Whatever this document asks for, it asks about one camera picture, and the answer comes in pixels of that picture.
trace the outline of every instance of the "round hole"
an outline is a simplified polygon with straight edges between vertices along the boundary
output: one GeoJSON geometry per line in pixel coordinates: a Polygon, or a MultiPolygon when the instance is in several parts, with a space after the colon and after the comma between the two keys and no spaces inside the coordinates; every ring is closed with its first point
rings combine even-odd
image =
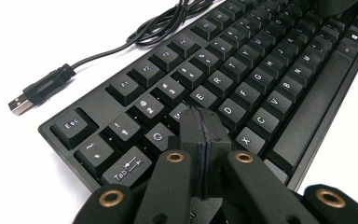
{"type": "Polygon", "coordinates": [[[345,206],[344,199],[336,194],[334,191],[328,189],[318,189],[316,197],[322,202],[331,207],[342,208],[345,206]]]}
{"type": "Polygon", "coordinates": [[[167,223],[167,220],[168,220],[167,216],[165,216],[165,214],[162,213],[155,215],[153,217],[153,223],[155,224],[165,224],[167,223]]]}
{"type": "Polygon", "coordinates": [[[113,207],[121,203],[124,194],[117,189],[111,189],[103,193],[100,197],[100,204],[103,207],[113,207]]]}
{"type": "Polygon", "coordinates": [[[298,217],[294,217],[294,216],[289,216],[286,219],[287,224],[301,224],[300,219],[298,219],[298,217]]]}
{"type": "Polygon", "coordinates": [[[253,157],[251,155],[248,155],[248,154],[243,153],[243,152],[238,153],[235,158],[237,158],[237,161],[244,162],[244,163],[253,161],[253,157]]]}
{"type": "Polygon", "coordinates": [[[167,156],[167,160],[170,162],[179,162],[182,161],[184,158],[185,157],[181,153],[176,152],[170,153],[167,156]]]}

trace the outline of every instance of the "black cable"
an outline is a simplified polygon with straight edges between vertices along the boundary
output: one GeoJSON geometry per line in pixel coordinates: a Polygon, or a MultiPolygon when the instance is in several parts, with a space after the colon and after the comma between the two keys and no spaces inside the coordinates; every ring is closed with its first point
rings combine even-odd
{"type": "Polygon", "coordinates": [[[189,0],[180,0],[179,4],[175,7],[168,9],[161,15],[142,24],[127,38],[126,43],[121,47],[90,56],[74,63],[71,66],[72,69],[76,69],[80,65],[93,60],[118,53],[132,44],[136,44],[140,47],[155,45],[176,31],[186,19],[199,15],[213,4],[213,0],[195,0],[191,4],[188,2],[189,0]]]}
{"type": "Polygon", "coordinates": [[[41,105],[46,99],[63,87],[71,77],[76,75],[75,69],[80,65],[93,60],[118,53],[132,44],[140,47],[152,46],[176,31],[186,19],[195,17],[205,11],[213,4],[214,0],[179,0],[179,4],[162,13],[161,15],[142,24],[121,47],[108,50],[83,59],[72,66],[64,64],[57,70],[50,72],[47,76],[25,88],[23,94],[11,101],[8,106],[10,110],[21,115],[34,105],[41,105]]]}

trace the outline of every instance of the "white surface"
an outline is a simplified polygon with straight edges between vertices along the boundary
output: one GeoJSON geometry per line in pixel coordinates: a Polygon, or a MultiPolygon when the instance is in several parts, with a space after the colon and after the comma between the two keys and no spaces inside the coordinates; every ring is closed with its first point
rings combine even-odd
{"type": "MultiPolygon", "coordinates": [[[[64,63],[73,64],[123,44],[141,23],[176,3],[176,0],[0,1],[0,223],[73,221],[90,192],[37,128],[144,51],[130,50],[88,63],[88,68],[64,91],[21,117],[13,115],[7,103],[27,85],[64,63]]],[[[305,183],[347,189],[358,200],[356,107],[358,78],[305,183]],[[331,149],[339,152],[329,155],[331,149]]]]}

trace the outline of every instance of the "usb plug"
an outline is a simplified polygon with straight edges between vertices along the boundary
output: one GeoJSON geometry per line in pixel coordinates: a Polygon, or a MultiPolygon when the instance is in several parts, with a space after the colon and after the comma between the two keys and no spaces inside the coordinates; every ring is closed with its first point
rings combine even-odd
{"type": "Polygon", "coordinates": [[[75,75],[74,69],[68,64],[50,72],[34,84],[22,91],[22,95],[8,103],[10,110],[17,116],[31,109],[34,105],[41,105],[59,87],[63,86],[75,75]]]}

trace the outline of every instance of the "black keyboard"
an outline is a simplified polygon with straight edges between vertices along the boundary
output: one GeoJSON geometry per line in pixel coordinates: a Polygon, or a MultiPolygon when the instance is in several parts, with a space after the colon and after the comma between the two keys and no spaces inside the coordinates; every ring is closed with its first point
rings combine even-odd
{"type": "Polygon", "coordinates": [[[180,113],[205,107],[296,190],[358,70],[358,4],[317,12],[306,0],[225,1],[39,132],[91,191],[135,188],[179,134],[180,113]]]}

